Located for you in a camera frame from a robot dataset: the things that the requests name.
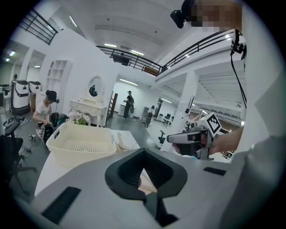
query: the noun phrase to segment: ceiling light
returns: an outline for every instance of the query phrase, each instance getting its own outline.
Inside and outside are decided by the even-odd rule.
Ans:
[[[9,56],[14,56],[14,54],[15,54],[15,51],[11,51]]]
[[[132,84],[132,85],[138,86],[138,84],[136,84],[136,83],[132,83],[132,82],[127,81],[127,80],[124,80],[124,79],[120,79],[120,80],[121,80],[121,81],[123,81],[123,82],[129,83],[129,84]]]
[[[170,101],[168,101],[168,100],[166,100],[166,99],[164,99],[164,98],[161,98],[161,99],[164,100],[164,101],[166,101],[166,102],[172,103],[172,102],[170,102]]]
[[[104,44],[104,45],[116,48],[116,45],[111,45],[111,44]]]
[[[77,27],[71,16],[70,16],[70,19],[71,19],[72,23],[75,25],[75,27]]]
[[[144,55],[142,52],[138,52],[138,51],[136,51],[136,50],[131,50],[131,52],[137,53],[137,54],[139,54],[139,55]]]

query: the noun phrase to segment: gray floor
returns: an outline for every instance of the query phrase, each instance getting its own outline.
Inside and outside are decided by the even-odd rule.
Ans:
[[[31,118],[32,114],[27,113],[25,115],[26,118]],[[9,117],[12,117],[12,114],[7,111],[5,113],[4,109],[0,109],[0,135],[4,134],[4,127],[3,122],[6,121]],[[29,140],[29,135],[35,134],[37,123],[32,120],[30,123],[22,124],[18,127],[15,131],[15,135],[23,139],[23,145],[27,148],[31,147],[31,142]],[[144,127],[144,124],[139,119],[127,119],[124,120],[121,116],[114,114],[112,119],[109,119],[107,122],[107,128],[114,129],[114,130],[126,130],[130,131],[142,148],[157,148],[155,142],[151,138],[150,134]],[[13,177],[10,182],[10,189],[12,192],[25,200],[26,202],[30,202],[34,198],[34,192],[36,189],[36,185],[38,182],[38,178],[40,176],[41,170],[46,162],[47,157],[49,156],[49,150],[46,146],[40,143],[39,146],[31,148],[32,154],[24,153],[24,156],[29,156],[24,161],[22,161],[23,166],[33,166],[37,168],[37,173],[33,171],[26,171],[19,173],[19,179],[26,191],[30,192],[30,196],[26,196],[22,193],[18,183],[16,182],[15,178]]]

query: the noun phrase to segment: black cap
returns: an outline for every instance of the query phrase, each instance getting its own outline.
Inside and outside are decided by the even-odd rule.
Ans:
[[[57,102],[57,93],[55,91],[46,91],[46,96],[52,102]]]

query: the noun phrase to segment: white cloth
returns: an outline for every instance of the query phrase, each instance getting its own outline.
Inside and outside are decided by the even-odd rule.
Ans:
[[[46,115],[52,114],[52,108],[50,104],[48,106],[45,106],[44,101],[40,101],[37,105],[36,111],[39,113],[39,118],[46,119]]]
[[[152,108],[150,108],[150,109],[148,110],[148,113],[152,113],[152,115],[154,115],[154,114],[155,114],[155,110],[152,109]]]
[[[281,75],[285,63],[271,33],[248,6],[243,6],[242,33],[246,41],[247,110],[237,151],[285,131],[286,103]]]

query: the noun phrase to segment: black railing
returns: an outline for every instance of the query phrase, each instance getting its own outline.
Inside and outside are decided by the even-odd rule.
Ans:
[[[174,66],[175,64],[181,62],[182,60],[188,58],[190,55],[192,55],[196,52],[199,52],[200,50],[202,50],[204,48],[207,48],[211,45],[214,45],[214,44],[217,44],[219,42],[222,42],[222,41],[225,41],[227,39],[232,38],[232,34],[233,34],[233,31],[220,31],[220,32],[214,33],[214,34],[200,40],[199,42],[188,47],[187,49],[182,51],[180,54],[175,56],[173,59],[171,59],[169,62],[167,62],[163,66],[161,73],[166,71],[168,68]]]
[[[32,9],[20,22],[19,26],[50,45],[58,31],[37,11]]]
[[[110,58],[112,58],[114,62],[119,62],[122,65],[136,68],[138,70],[147,72],[154,76],[157,76],[161,73],[162,66],[144,57],[132,54],[127,51],[122,51],[119,49],[114,49],[114,48],[109,48],[109,47],[104,47],[104,46],[97,46],[97,47],[100,50],[102,50],[105,54],[107,54]]]

